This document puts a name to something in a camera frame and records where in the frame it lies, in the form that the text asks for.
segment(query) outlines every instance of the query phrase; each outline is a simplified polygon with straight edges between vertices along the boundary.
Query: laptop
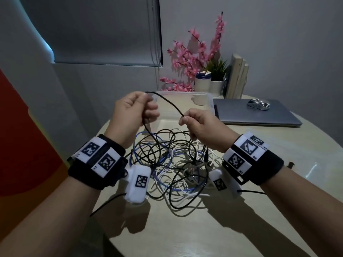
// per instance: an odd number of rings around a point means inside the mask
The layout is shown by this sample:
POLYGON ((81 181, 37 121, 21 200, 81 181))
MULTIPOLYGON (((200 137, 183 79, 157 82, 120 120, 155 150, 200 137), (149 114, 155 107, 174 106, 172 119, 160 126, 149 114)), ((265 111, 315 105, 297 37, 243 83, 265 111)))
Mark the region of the laptop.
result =
POLYGON ((213 99, 216 116, 225 124, 298 127, 302 125, 280 101, 268 99, 270 109, 262 111, 247 105, 250 99, 213 99))

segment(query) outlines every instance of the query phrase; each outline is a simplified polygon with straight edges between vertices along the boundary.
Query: wristband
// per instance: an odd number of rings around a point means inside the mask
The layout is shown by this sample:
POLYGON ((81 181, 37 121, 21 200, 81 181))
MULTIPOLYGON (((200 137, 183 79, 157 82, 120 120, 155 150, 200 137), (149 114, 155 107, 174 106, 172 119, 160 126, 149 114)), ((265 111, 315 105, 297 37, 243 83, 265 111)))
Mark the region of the wristband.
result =
POLYGON ((261 185, 283 167, 284 161, 268 150, 269 145, 252 133, 238 137, 223 155, 223 167, 243 185, 249 180, 261 185))
POLYGON ((103 190, 125 176, 128 161, 124 154, 122 146, 101 134, 72 155, 75 161, 68 174, 92 188, 103 190))

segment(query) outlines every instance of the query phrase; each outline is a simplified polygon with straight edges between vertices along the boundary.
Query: silver mouse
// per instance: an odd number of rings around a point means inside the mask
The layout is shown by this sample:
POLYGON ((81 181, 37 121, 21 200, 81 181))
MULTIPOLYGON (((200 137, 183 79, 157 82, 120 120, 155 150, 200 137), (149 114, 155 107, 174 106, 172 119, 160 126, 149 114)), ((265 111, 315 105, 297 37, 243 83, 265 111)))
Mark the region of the silver mouse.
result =
POLYGON ((248 106, 266 111, 266 110, 269 110, 270 103, 268 102, 268 100, 265 100, 265 99, 254 98, 254 99, 249 100, 248 106))

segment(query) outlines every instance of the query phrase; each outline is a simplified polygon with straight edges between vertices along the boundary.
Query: white pot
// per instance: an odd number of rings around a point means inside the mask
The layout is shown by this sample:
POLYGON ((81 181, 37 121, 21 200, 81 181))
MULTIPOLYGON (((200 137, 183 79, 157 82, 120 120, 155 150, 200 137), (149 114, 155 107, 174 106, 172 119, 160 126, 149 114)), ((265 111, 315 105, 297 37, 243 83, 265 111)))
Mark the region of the white pot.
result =
POLYGON ((224 84, 226 82, 226 77, 222 81, 211 81, 210 93, 213 97, 218 97, 222 95, 224 84))

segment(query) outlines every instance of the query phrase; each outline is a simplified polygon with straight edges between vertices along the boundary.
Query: transparent plastic container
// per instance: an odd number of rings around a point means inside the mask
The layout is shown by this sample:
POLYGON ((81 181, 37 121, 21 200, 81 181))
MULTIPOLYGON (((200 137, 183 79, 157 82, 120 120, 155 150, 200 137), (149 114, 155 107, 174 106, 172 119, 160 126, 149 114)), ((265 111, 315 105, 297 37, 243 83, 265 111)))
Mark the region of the transparent plastic container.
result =
MULTIPOLYGON (((208 110, 215 114, 213 97, 210 93, 173 91, 158 91, 157 93, 172 102, 182 113, 185 113, 190 108, 198 108, 208 110)), ((181 115, 178 110, 158 95, 153 94, 152 98, 154 99, 154 102, 158 104, 160 116, 157 121, 150 124, 151 131, 156 133, 161 129, 180 129, 181 127, 178 125, 178 121, 181 115)))

